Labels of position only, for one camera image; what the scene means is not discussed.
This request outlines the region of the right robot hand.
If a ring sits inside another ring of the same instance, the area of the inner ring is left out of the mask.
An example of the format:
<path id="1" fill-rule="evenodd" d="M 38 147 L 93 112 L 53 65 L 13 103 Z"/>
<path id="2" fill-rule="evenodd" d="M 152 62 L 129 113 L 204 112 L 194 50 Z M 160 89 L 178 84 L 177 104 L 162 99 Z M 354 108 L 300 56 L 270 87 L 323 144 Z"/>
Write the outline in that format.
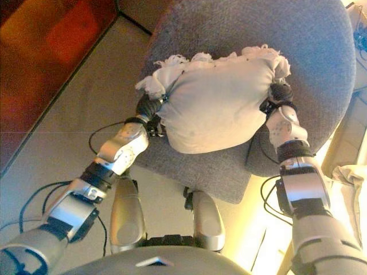
<path id="1" fill-rule="evenodd" d="M 294 107 L 292 89 L 288 84 L 271 84 L 268 96 L 260 104 L 259 109 L 268 116 L 282 106 Z"/>

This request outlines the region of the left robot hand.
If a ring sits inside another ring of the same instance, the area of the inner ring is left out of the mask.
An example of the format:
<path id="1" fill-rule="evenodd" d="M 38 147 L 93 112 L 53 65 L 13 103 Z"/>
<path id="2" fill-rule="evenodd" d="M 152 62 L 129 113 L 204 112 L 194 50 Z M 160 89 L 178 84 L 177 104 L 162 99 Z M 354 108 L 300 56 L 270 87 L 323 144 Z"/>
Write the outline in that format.
<path id="1" fill-rule="evenodd" d="M 158 99 L 150 99 L 149 95 L 145 93 L 138 101 L 136 114 L 138 116 L 142 116 L 146 121 L 150 121 L 161 109 L 161 106 L 165 101 L 167 101 L 166 96 Z"/>

